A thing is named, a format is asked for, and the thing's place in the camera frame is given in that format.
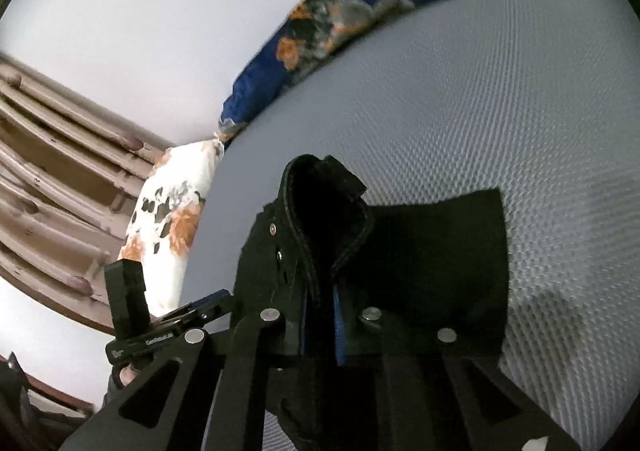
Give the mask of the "person's left hand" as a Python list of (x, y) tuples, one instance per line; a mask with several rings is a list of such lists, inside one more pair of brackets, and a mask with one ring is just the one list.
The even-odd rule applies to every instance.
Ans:
[(108, 375), (106, 393), (103, 397), (102, 408), (104, 408), (120, 391), (137, 379), (141, 373), (133, 364), (119, 365), (112, 367)]

